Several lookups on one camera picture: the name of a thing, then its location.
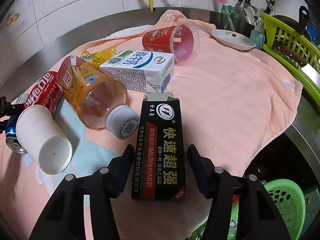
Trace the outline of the yellow snack wrapper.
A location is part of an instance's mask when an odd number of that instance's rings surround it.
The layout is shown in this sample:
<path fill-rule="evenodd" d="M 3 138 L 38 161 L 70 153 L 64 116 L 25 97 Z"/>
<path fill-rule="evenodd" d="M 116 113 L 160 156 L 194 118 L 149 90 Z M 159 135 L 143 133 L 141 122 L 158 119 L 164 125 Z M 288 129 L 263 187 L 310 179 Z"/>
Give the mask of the yellow snack wrapper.
<path fill-rule="evenodd" d="M 95 68 L 98 68 L 108 59 L 110 59 L 111 57 L 113 57 L 115 54 L 117 53 L 117 47 L 111 47 L 109 49 L 106 50 L 102 50 L 96 53 L 90 53 L 87 50 L 84 50 L 80 56 L 80 58 L 86 62 L 88 62 L 89 64 L 91 64 L 92 66 L 94 66 Z"/>

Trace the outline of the white paper cup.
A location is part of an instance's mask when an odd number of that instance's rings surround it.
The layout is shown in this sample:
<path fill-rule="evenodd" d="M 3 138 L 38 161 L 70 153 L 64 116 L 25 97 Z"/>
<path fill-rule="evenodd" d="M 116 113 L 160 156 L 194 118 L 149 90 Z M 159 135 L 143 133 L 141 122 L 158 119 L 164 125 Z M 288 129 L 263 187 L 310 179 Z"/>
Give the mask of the white paper cup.
<path fill-rule="evenodd" d="M 25 109 L 17 120 L 16 134 L 20 144 L 46 174 L 62 172 L 71 161 L 72 144 L 46 107 L 33 105 Z"/>

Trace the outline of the green utensil holder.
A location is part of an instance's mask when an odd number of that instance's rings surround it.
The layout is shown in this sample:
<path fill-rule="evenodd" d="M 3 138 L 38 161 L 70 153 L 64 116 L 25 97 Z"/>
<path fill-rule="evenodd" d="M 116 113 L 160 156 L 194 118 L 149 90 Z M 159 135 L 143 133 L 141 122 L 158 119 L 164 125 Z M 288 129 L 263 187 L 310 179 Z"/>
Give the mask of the green utensil holder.
<path fill-rule="evenodd" d="M 224 30 L 243 33 L 246 21 L 241 14 L 241 9 L 231 5 L 223 5 L 221 9 L 220 28 Z"/>

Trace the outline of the peach pink towel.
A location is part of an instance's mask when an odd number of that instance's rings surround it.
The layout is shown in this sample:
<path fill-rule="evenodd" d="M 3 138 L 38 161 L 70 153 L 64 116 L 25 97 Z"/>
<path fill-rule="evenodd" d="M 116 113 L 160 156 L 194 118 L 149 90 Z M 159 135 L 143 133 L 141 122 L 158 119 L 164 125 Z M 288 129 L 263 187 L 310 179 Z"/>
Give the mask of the peach pink towel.
<path fill-rule="evenodd" d="M 194 144 L 234 176 L 285 131 L 297 115 L 302 84 L 277 60 L 257 49 L 238 52 L 210 38 L 203 21 L 196 59 L 176 66 L 167 91 L 179 98 L 183 142 Z M 135 201 L 131 183 L 112 200 L 122 239 L 185 239 L 208 217 L 210 200 L 186 169 L 183 201 Z M 51 194 L 63 179 L 43 173 L 28 155 L 1 142 L 1 214 L 20 239 L 28 239 Z"/>

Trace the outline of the white ceramic plate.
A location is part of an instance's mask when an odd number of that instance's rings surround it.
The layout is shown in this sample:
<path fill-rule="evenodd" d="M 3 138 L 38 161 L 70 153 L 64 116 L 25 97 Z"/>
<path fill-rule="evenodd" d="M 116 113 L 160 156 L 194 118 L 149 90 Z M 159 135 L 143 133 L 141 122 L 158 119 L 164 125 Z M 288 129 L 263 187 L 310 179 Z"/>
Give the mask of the white ceramic plate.
<path fill-rule="evenodd" d="M 251 50 L 257 46 L 252 39 L 234 31 L 216 29 L 212 30 L 210 34 L 221 44 L 239 51 Z"/>

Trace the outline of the amber tea bottle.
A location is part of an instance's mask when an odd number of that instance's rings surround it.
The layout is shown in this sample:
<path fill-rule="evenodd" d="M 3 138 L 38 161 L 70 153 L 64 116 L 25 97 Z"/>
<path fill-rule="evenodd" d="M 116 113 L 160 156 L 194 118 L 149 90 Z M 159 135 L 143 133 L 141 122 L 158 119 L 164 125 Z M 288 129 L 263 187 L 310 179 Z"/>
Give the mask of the amber tea bottle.
<path fill-rule="evenodd" d="M 127 88 L 83 59 L 66 57 L 57 84 L 80 121 L 89 129 L 107 129 L 124 140 L 138 129 L 139 115 L 128 106 Z"/>

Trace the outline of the kitchen knife in rack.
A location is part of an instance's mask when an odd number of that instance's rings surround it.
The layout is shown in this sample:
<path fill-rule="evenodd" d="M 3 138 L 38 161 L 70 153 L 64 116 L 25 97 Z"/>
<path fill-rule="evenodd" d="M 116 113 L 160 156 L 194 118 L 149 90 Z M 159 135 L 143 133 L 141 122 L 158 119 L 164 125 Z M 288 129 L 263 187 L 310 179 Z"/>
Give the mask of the kitchen knife in rack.
<path fill-rule="evenodd" d="M 280 41 L 275 40 L 273 42 L 274 49 L 280 51 L 284 55 L 288 56 L 290 59 L 298 63 L 300 66 L 300 69 L 304 74 L 309 77 L 309 79 L 317 86 L 319 87 L 319 73 L 315 68 L 313 68 L 305 59 L 303 59 L 301 56 L 299 56 L 296 52 L 294 52 L 292 49 L 290 49 L 288 46 L 284 45 Z"/>

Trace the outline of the red cola can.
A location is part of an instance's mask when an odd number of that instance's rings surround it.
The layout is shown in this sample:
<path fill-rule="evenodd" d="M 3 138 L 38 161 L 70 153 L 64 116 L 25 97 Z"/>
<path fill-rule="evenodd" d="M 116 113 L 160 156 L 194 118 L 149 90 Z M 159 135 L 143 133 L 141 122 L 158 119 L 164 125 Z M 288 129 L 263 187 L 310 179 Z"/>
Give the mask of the red cola can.
<path fill-rule="evenodd" d="M 24 109 L 33 105 L 46 107 L 52 116 L 54 116 L 57 103 L 60 100 L 62 92 L 57 85 L 57 72 L 46 72 L 33 87 L 24 104 Z"/>

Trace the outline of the black glue box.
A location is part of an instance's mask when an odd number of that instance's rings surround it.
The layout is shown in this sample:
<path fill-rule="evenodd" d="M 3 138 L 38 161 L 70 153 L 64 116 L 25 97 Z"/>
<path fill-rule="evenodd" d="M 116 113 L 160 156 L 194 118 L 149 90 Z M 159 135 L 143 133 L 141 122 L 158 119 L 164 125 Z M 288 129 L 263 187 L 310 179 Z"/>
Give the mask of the black glue box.
<path fill-rule="evenodd" d="M 184 200 L 185 156 L 180 101 L 172 93 L 145 94 L 133 165 L 134 200 Z"/>

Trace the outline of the blue and white can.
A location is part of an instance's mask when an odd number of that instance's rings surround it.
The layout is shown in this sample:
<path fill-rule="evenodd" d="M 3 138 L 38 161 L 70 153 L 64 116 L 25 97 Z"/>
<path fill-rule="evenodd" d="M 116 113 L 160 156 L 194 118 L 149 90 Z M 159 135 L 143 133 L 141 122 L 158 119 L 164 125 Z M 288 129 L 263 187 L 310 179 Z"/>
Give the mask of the blue and white can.
<path fill-rule="evenodd" d="M 24 147 L 20 144 L 20 142 L 17 139 L 17 133 L 16 133 L 16 124 L 17 120 L 22 113 L 21 107 L 14 107 L 12 106 L 12 109 L 9 110 L 9 120 L 7 123 L 7 127 L 5 130 L 5 142 L 8 148 L 10 148 L 13 152 L 18 154 L 26 154 L 26 150 Z"/>

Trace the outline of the white milk carton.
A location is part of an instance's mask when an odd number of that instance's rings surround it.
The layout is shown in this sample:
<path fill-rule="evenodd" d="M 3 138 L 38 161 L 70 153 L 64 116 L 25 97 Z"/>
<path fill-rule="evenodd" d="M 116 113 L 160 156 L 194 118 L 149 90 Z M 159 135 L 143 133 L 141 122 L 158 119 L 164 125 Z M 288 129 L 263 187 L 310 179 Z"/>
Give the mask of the white milk carton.
<path fill-rule="evenodd" d="M 163 93 L 174 74 L 174 56 L 163 52 L 122 50 L 102 63 L 100 70 L 127 89 Z"/>

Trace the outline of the green dish rack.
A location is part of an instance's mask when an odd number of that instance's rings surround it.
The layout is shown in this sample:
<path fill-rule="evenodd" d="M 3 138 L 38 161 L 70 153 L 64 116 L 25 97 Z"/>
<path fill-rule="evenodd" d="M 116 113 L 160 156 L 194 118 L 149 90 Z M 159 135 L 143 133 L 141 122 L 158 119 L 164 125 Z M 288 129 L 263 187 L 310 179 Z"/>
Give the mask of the green dish rack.
<path fill-rule="evenodd" d="M 279 19 L 262 13 L 267 42 L 263 50 L 279 61 L 319 106 L 319 49 Z"/>

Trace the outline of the green perforated trash basket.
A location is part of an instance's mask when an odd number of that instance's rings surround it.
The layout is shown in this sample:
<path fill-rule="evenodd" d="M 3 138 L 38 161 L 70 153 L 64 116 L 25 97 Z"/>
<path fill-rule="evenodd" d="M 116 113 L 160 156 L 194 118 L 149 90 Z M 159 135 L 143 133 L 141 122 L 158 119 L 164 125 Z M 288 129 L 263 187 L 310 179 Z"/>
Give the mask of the green perforated trash basket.
<path fill-rule="evenodd" d="M 278 208 L 291 239 L 299 239 L 305 220 L 305 200 L 300 187 L 288 179 L 277 179 L 264 184 L 265 189 Z M 228 238 L 235 239 L 238 225 L 239 196 L 235 195 L 232 204 Z M 187 239 L 202 239 L 206 222 L 199 226 Z"/>

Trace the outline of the red plastic cup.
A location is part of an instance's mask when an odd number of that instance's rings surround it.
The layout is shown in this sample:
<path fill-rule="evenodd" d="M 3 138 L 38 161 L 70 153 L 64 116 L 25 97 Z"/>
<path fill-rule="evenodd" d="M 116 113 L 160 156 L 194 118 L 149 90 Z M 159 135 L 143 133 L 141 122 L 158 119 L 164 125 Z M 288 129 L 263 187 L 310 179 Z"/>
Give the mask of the red plastic cup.
<path fill-rule="evenodd" d="M 145 50 L 171 53 L 179 65 L 193 62 L 200 46 L 199 33 L 194 24 L 183 21 L 176 26 L 148 31 L 143 35 Z"/>

